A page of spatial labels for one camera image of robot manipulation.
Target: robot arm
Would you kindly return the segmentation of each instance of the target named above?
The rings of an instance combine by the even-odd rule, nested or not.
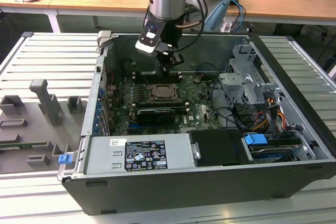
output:
[[[136,49],[146,55],[155,56],[161,66],[161,74],[184,62],[178,52],[186,47],[178,48],[182,31],[201,24],[199,35],[203,31],[207,15],[206,0],[197,0],[195,5],[186,5],[186,0],[149,0],[149,11],[142,33],[136,42]],[[201,20],[185,23],[185,15],[200,11]]]

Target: floor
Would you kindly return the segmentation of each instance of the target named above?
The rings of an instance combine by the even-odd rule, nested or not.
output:
[[[142,29],[142,18],[99,17],[100,28],[93,26],[90,16],[60,16],[60,22],[66,33],[96,33],[99,30],[139,32]],[[259,35],[272,35],[276,24],[253,23],[253,32]],[[313,58],[317,59],[324,47],[336,34],[336,27],[327,27],[325,41],[321,41],[322,29],[317,26],[304,26],[296,41]],[[52,32],[49,20],[42,14],[9,14],[0,23],[0,62],[7,56],[24,31]],[[336,52],[336,40],[321,57],[319,64],[323,66],[328,57]]]

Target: black plastic cover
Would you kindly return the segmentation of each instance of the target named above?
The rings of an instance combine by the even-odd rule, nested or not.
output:
[[[236,129],[189,131],[192,143],[197,143],[201,159],[197,166],[244,165],[248,158],[241,139],[243,134]]]

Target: motherboard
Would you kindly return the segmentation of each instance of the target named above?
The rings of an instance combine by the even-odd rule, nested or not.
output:
[[[218,129],[210,101],[211,81],[195,74],[116,77],[108,87],[111,135],[187,133]]]

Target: white sticker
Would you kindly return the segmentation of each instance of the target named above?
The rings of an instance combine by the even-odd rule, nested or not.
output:
[[[167,162],[166,161],[156,161],[157,165],[165,165]]]
[[[110,139],[110,146],[125,146],[127,138]]]

